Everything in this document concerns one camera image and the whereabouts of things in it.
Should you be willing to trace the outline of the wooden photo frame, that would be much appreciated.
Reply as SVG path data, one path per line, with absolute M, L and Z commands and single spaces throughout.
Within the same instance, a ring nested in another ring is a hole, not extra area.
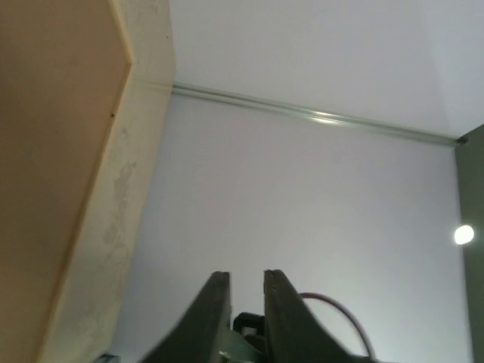
M 1 3 L 1 360 L 38 362 L 132 64 L 112 1 Z

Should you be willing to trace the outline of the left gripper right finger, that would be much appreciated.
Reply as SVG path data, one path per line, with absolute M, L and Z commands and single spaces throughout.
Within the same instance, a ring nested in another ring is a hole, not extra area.
M 268 361 L 350 363 L 354 358 L 316 321 L 281 270 L 264 271 Z

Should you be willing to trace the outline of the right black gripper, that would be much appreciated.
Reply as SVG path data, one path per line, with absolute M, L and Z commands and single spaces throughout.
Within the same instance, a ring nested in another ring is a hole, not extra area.
M 242 312 L 222 332 L 221 362 L 267 362 L 265 316 Z

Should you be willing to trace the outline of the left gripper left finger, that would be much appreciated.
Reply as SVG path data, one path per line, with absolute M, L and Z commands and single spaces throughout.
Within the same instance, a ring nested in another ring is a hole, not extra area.
M 212 273 L 177 325 L 143 362 L 222 362 L 219 351 L 231 317 L 230 274 Z

